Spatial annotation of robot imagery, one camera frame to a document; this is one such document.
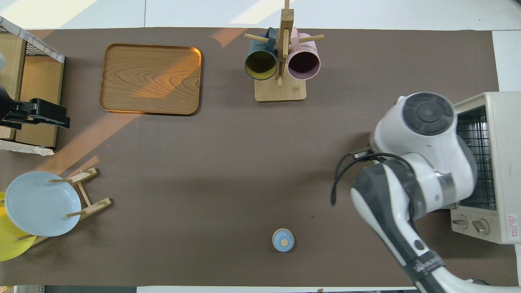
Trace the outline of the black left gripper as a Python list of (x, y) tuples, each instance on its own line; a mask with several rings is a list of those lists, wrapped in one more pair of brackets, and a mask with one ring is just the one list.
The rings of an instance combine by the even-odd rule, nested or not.
[[(4, 87), (0, 87), (0, 118), (3, 127), (21, 130), (22, 124), (28, 121), (28, 112), (21, 111)], [(31, 99), (31, 122), (34, 124), (48, 124), (65, 129), (70, 128), (70, 118), (67, 117), (67, 108), (48, 102), (40, 98)]]

